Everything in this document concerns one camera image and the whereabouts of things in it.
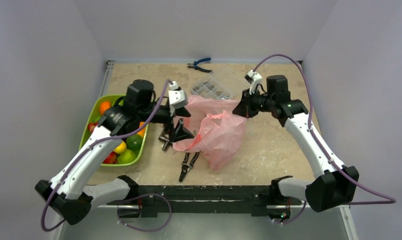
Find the fake orange carrot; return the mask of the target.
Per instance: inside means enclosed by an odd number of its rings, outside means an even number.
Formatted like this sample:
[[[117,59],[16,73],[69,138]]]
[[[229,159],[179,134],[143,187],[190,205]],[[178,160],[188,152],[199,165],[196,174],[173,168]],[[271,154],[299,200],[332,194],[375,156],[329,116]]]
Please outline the fake orange carrot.
[[[143,125],[144,125],[144,122],[140,122],[139,128],[141,128]],[[145,132],[146,132],[146,127],[142,128],[137,134],[143,138],[145,136]]]

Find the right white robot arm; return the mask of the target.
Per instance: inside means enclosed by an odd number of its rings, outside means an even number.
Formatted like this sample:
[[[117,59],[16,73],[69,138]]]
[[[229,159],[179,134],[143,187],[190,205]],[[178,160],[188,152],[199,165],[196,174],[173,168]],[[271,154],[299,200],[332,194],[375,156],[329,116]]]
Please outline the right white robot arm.
[[[288,80],[283,75],[266,78],[267,91],[260,93],[257,87],[262,77],[257,72],[249,71],[245,79],[250,84],[242,91],[242,97],[232,113],[245,118],[252,118],[259,112],[270,113],[296,141],[313,171],[315,180],[308,182],[292,176],[272,180],[270,199],[280,204],[287,198],[306,201],[316,212],[322,212],[339,205],[349,204],[356,191],[359,172],[354,167],[347,167],[330,148],[318,144],[321,136],[308,123],[309,115],[305,105],[299,99],[291,99]]]

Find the fake yellow lemon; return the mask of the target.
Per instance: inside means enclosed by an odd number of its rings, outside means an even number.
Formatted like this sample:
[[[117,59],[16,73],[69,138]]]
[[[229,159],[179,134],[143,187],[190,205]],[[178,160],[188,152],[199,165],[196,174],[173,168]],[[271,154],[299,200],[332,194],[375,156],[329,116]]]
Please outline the fake yellow lemon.
[[[120,145],[117,146],[117,147],[113,150],[113,152],[116,153],[116,154],[118,154],[118,155],[120,155],[120,154],[123,154],[124,152],[126,152],[126,150],[127,150],[127,145],[126,145],[126,143],[125,143],[124,141],[121,141]]]

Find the pink plastic bag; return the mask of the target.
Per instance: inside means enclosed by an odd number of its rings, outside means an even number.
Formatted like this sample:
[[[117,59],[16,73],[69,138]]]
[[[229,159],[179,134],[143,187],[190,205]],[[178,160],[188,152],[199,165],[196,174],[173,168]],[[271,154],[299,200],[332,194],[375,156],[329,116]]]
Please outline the pink plastic bag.
[[[202,152],[209,162],[209,169],[224,167],[241,147],[246,132],[247,119],[232,113],[238,103],[231,99],[189,96],[185,107],[191,117],[185,117],[183,123],[194,138],[173,143],[174,150]]]

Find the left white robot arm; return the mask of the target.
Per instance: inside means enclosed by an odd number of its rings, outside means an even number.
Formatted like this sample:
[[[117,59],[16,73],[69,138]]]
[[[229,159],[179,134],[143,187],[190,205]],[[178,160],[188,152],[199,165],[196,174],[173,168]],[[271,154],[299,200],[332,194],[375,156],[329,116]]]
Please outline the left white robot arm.
[[[115,201],[130,205],[141,194],[138,184],[121,175],[111,182],[89,186],[88,181],[104,160],[124,139],[136,135],[149,123],[162,124],[172,143],[191,139],[193,134],[183,125],[189,117],[188,96],[175,81],[167,80],[160,95],[152,82],[137,79],[124,96],[119,97],[99,119],[86,143],[73,159],[50,180],[40,180],[35,190],[62,221],[75,225],[92,208]]]

